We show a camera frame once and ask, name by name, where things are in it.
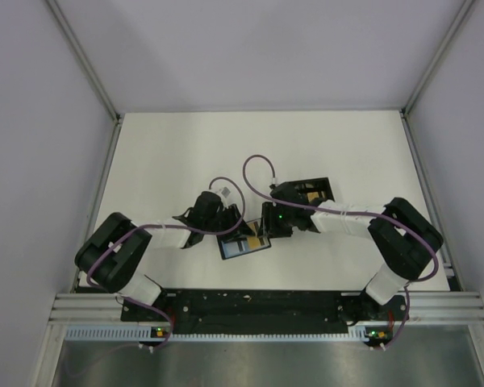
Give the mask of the yellow card black stripe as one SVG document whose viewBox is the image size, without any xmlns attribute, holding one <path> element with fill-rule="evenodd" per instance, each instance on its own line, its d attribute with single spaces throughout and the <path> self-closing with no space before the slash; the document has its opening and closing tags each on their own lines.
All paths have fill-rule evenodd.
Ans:
<svg viewBox="0 0 484 387">
<path fill-rule="evenodd" d="M 247 238 L 248 248 L 250 251 L 256 251 L 269 247 L 269 240 L 263 236 L 258 235 L 260 230 L 260 221 L 255 219 L 248 223 L 248 226 L 252 229 L 253 235 Z"/>
</svg>

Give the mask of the black leather card holder wallet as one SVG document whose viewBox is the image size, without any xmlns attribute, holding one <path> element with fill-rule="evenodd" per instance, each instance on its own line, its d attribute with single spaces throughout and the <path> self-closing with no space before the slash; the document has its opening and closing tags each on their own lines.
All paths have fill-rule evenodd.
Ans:
<svg viewBox="0 0 484 387">
<path fill-rule="evenodd" d="M 246 256 L 272 247 L 272 244 L 267 237 L 260 237 L 257 235 L 257 232 L 261 228 L 260 218 L 249 221 L 248 226 L 253 230 L 253 236 L 246 236 L 242 239 L 231 241 L 226 241 L 221 237 L 217 238 L 219 253 L 223 260 Z"/>
</svg>

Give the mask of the grey blue card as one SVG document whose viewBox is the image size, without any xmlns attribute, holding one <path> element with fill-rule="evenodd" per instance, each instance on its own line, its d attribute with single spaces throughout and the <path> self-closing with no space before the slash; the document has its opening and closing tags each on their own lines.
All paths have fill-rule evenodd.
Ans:
<svg viewBox="0 0 484 387">
<path fill-rule="evenodd" d="M 247 252 L 247 243 L 245 241 L 222 242 L 220 251 L 224 260 L 242 256 Z"/>
</svg>

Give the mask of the black plastic card tray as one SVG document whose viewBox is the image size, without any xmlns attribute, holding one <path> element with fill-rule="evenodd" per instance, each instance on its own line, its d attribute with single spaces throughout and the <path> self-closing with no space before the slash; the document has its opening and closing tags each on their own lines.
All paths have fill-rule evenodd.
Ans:
<svg viewBox="0 0 484 387">
<path fill-rule="evenodd" d="M 307 193 L 309 192 L 319 192 L 323 196 L 323 198 L 320 200 L 323 201 L 335 200 L 330 181 L 327 177 L 297 180 L 291 181 L 290 183 L 296 189 L 296 191 L 306 200 Z"/>
</svg>

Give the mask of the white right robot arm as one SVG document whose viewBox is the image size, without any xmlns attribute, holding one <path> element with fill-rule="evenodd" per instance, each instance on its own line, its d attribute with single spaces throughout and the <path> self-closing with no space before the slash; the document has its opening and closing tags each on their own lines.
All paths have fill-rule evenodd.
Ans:
<svg viewBox="0 0 484 387">
<path fill-rule="evenodd" d="M 288 181 L 274 185 L 270 200 L 262 204 L 259 234 L 287 238 L 294 229 L 342 233 L 375 243 L 383 264 L 360 300 L 362 313 L 371 319 L 383 316 L 390 299 L 419 280 L 444 244 L 442 234 L 405 198 L 393 198 L 384 206 L 354 206 L 335 202 L 331 192 Z"/>
</svg>

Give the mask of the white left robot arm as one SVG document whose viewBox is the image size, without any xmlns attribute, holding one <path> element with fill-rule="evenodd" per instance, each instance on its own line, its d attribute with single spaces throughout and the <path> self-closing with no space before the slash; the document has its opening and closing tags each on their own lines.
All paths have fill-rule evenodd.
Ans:
<svg viewBox="0 0 484 387">
<path fill-rule="evenodd" d="M 245 208 L 239 208 L 228 189 L 203 191 L 183 214 L 143 228 L 125 215 L 110 214 L 78 250 L 74 263 L 86 280 L 108 293 L 139 303 L 147 318 L 161 318 L 167 301 L 163 289 L 139 270 L 148 248 L 187 249 L 202 242 L 205 235 L 225 239 L 252 235 L 244 221 Z"/>
</svg>

